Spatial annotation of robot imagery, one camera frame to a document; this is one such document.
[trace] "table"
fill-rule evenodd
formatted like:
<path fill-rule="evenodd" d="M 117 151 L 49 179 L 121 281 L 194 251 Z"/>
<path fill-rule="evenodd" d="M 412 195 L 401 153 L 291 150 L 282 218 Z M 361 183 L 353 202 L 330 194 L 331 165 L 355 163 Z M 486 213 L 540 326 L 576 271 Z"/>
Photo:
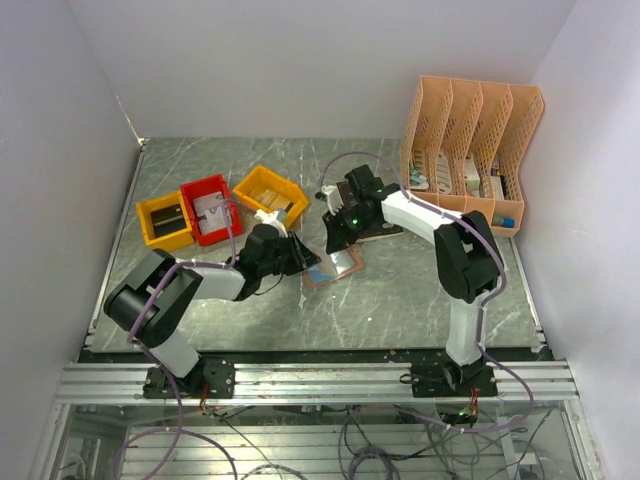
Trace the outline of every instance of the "table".
<path fill-rule="evenodd" d="M 316 180 L 335 155 L 366 150 L 398 165 L 397 139 L 283 138 L 151 138 L 146 141 L 131 185 L 126 216 L 117 232 L 116 247 L 99 302 L 148 252 L 135 204 L 176 191 L 180 185 L 221 173 L 230 188 L 256 165 L 264 165 L 298 183 L 312 201 L 296 226 L 309 247 L 324 246 L 321 221 L 326 204 L 313 199 Z M 369 162 L 385 182 L 393 173 L 366 157 L 336 163 L 327 180 L 342 179 L 350 169 Z M 253 219 L 243 214 L 245 230 Z M 238 237 L 238 248 L 245 235 Z M 488 346 L 536 347 L 537 320 L 521 271 L 515 244 L 497 239 L 509 285 L 489 306 Z M 211 247 L 194 245 L 173 252 L 181 258 L 222 261 L 229 242 Z M 331 349 L 398 349 L 444 347 L 449 327 L 449 302 L 440 288 L 434 248 L 411 232 L 362 244 L 365 268 L 315 290 L 301 276 L 285 277 L 267 295 L 243 302 L 193 301 L 179 329 L 197 350 L 277 351 Z M 276 281 L 267 278 L 261 290 Z M 127 352 L 126 334 L 100 306 L 88 344 L 93 352 Z"/>

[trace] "yellow bin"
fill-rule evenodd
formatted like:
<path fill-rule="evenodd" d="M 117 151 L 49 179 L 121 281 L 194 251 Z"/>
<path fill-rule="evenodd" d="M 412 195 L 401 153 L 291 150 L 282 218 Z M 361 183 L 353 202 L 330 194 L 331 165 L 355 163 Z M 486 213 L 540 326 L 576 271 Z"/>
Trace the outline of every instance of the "yellow bin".
<path fill-rule="evenodd" d="M 169 207 L 179 207 L 184 217 L 185 227 L 181 230 L 156 237 L 155 230 L 153 228 L 153 221 L 151 220 L 151 214 L 158 210 L 163 210 Z M 193 232 L 191 229 L 191 222 L 187 217 L 187 209 L 182 198 L 180 191 L 170 193 L 164 197 L 153 198 L 146 202 L 141 202 L 136 205 L 138 212 L 138 218 L 140 219 L 140 226 L 142 227 L 142 234 L 144 235 L 144 243 L 151 248 L 161 248 L 167 252 L 178 250 L 179 248 L 188 247 L 195 242 L 193 238 Z"/>
<path fill-rule="evenodd" d="M 233 189 L 233 193 L 241 203 L 255 210 L 267 213 L 285 210 L 287 217 L 284 226 L 287 229 L 309 206 L 309 200 L 297 184 L 262 165 L 251 170 Z"/>

